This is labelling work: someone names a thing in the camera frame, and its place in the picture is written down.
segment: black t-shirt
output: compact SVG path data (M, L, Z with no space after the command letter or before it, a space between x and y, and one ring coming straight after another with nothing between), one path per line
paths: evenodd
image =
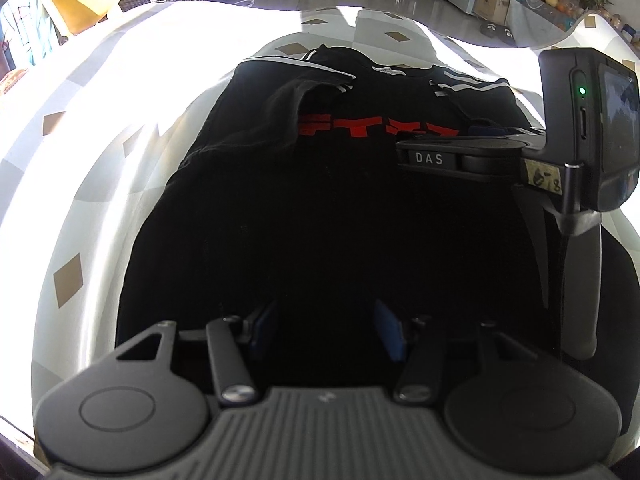
M447 72L385 68L343 48L241 63L136 238L117 341L163 319L202 328L271 299L306 313L303 332L375 299L457 316L476 307L475 293L493 306L508 297L490 271L535 302L535 280L490 250L493 232L501 244L524 233L514 207L476 218L465 184L430 187L398 169L398 132L464 134L476 98L495 104L483 120L528 124L506 83L445 89L456 86ZM514 238L530 252L526 234Z

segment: clothes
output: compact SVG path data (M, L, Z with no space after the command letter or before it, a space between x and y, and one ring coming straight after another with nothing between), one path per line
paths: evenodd
M2 79L0 79L0 95L6 94L13 85L15 85L27 71L23 68L16 68L8 72Z
M4 55L4 50L1 48L2 43L0 43L0 77L4 77L11 69L9 68L9 62L6 60L6 56Z
M535 259L508 189L479 214L491 189L481 195L475 183L451 179L432 186L398 170L395 142L409 129L402 123L466 131L469 118L430 84L430 73L437 80L444 73L393 76L371 66L267 57L236 68L138 234L118 343L158 320L202 328L273 298L301 333L335 316L357 319L347 305L375 298L463 318L478 308L476 294L483 308L511 310L507 298L522 295L522 312L542 310ZM502 88L471 92L486 97ZM498 120L508 108L489 115ZM511 256L492 250L495 239ZM492 272L504 290L491 285ZM468 289L451 286L458 274ZM514 321L531 330L540 322ZM334 334L332 348L347 348L348 333L343 347Z
M345 47L322 45L305 59L355 76L353 89L340 100L324 106L314 102L315 113L330 111L349 120L382 116L392 134L407 130L465 135L473 124L530 128L506 79L487 82L439 66L428 70L382 66Z
M0 8L0 38L10 70L28 69L60 46L41 0L8 0Z

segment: brown diamond pattern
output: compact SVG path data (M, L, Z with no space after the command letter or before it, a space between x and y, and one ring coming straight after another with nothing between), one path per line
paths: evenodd
M289 43L283 46L276 47L276 50L281 51L281 53L286 54L287 56L295 56L296 54L306 54L308 52L308 48L300 45L299 43Z
M411 38L406 37L402 32L385 32L385 34L396 41L411 41Z
M308 22L302 22L303 25L318 25L319 23L326 23L326 21L321 20L320 18L314 18Z
M42 135L46 136L53 133L53 130L56 129L56 126L64 114L64 112L56 112L54 114L45 115L42 119Z
M84 284L79 253L53 273L53 283L56 287L58 308L60 308L69 301Z

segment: white stripe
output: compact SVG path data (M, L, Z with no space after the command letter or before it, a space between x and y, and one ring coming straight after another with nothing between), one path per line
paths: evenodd
M488 81L482 81L482 80L478 80L478 79L471 78L471 77L462 77L462 76L459 76L459 75L454 75L451 72L447 72L446 70L445 70L444 75L447 76L447 77L450 77L452 79L455 79L457 81L463 81L465 83L471 83L472 85L482 85L482 84L485 84L485 83L488 82Z
M478 88L477 86L471 86L471 85L453 85L453 86L449 86L449 85L445 85L443 83L438 83L438 86L440 88L449 88L449 89L453 90L454 92L458 92L459 90L478 90L478 91L481 91L481 92L485 92L487 90L493 90L494 88L500 88L501 86L506 86L507 88L511 88L509 83L494 83L492 85L483 86L481 88Z
M540 126L542 126L542 129L546 128L546 123L544 118L542 117L542 115L538 113L534 105L531 104L531 101L529 101L526 97L524 97L524 95L518 94L517 92L514 92L513 95L516 96L516 99L518 100L518 106L520 107L520 109L522 110L524 108L524 110L522 110L524 114L531 115L531 117L527 117L527 119L529 119L529 122L531 122L531 119L533 119L537 121L540 124Z
M339 70L334 70L333 68L329 68L327 66L310 63L308 61L303 61L301 59L295 59L292 57L283 57L283 56L249 57L247 59L243 59L240 63L246 63L249 61L275 61L277 63L285 63L289 65L308 66L309 68L319 68L320 70L327 70L327 72L333 72L335 74L348 75L351 79L356 79L356 76L354 76L353 74L347 74L346 72L340 72Z

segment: clothing label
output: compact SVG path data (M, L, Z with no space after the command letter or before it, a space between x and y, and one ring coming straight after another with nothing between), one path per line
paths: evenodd
M382 68L377 68L375 66L371 67L376 72L382 72L389 75L406 75L402 70L395 70L390 66L383 66Z
M539 162L538 160L524 160L527 167L527 180L532 186L546 189L556 195L562 195L562 180L560 179L560 168Z

